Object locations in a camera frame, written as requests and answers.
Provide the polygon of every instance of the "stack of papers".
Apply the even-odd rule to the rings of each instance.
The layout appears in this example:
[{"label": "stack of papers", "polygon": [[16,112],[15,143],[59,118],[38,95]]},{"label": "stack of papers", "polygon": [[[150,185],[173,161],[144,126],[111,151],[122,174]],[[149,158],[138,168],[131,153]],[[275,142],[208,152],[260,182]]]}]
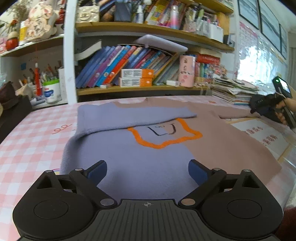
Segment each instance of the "stack of papers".
[{"label": "stack of papers", "polygon": [[244,80],[215,78],[211,88],[214,96],[235,105],[248,105],[251,97],[258,94],[258,87]]}]

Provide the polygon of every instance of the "red book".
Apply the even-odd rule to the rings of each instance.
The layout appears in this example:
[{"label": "red book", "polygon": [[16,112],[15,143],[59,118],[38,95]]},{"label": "red book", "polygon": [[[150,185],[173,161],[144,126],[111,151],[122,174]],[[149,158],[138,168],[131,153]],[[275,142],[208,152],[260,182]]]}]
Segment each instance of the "red book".
[{"label": "red book", "polygon": [[130,50],[124,55],[124,57],[116,64],[114,69],[110,72],[110,74],[107,76],[103,84],[111,83],[111,81],[114,79],[114,77],[119,73],[119,71],[126,65],[128,62],[128,58],[132,55],[132,53],[137,49],[136,46],[132,46]]},{"label": "red book", "polygon": [[150,50],[146,56],[134,67],[134,69],[138,69],[140,68],[142,65],[144,65],[144,63],[146,62],[147,59],[149,59],[150,57],[152,57],[152,55],[155,54],[155,51]]},{"label": "red book", "polygon": [[198,54],[195,61],[204,64],[220,65],[220,58],[207,54]]}]

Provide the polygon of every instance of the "metal screw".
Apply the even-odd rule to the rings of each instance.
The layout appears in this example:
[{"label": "metal screw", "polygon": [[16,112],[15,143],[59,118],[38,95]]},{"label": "metal screw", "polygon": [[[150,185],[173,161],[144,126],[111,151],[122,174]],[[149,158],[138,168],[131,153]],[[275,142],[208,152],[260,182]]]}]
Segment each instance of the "metal screw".
[{"label": "metal screw", "polygon": [[192,206],[195,204],[195,201],[191,198],[185,198],[181,201],[181,203],[185,206]]},{"label": "metal screw", "polygon": [[105,199],[102,199],[100,201],[100,203],[103,205],[103,206],[110,206],[112,204],[114,204],[114,200],[111,199],[111,198],[105,198]]}]

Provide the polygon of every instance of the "green lid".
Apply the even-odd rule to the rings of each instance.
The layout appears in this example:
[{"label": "green lid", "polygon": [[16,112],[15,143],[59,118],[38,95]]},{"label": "green lid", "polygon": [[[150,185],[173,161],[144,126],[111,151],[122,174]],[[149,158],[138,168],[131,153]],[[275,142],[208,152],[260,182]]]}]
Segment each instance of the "green lid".
[{"label": "green lid", "polygon": [[57,83],[59,83],[59,79],[50,80],[50,81],[44,81],[43,82],[43,86],[46,86],[46,85],[54,85],[54,84],[57,84]]}]

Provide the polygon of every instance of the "orange outline on sweater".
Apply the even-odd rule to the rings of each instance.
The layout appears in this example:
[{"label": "orange outline on sweater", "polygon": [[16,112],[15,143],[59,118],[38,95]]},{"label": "orange outline on sweater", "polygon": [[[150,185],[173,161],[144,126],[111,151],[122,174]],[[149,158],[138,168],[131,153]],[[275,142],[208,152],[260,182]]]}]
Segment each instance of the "orange outline on sweater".
[{"label": "orange outline on sweater", "polygon": [[136,131],[134,128],[131,127],[131,128],[128,128],[128,130],[131,133],[133,133],[136,141],[140,145],[155,148],[155,149],[162,149],[162,148],[164,148],[164,147],[166,147],[168,145],[171,145],[171,144],[182,143],[184,141],[195,140],[195,139],[199,139],[199,138],[202,137],[202,134],[199,131],[195,131],[195,130],[192,130],[191,128],[189,128],[189,126],[187,125],[187,123],[183,119],[177,118],[176,120],[181,123],[181,125],[183,126],[185,131],[194,134],[194,136],[192,136],[192,137],[181,137],[181,138],[178,138],[176,140],[165,141],[165,142],[157,145],[157,144],[153,144],[151,142],[144,141],[142,139],[142,137],[140,136],[140,134],[138,133],[138,131]]}]

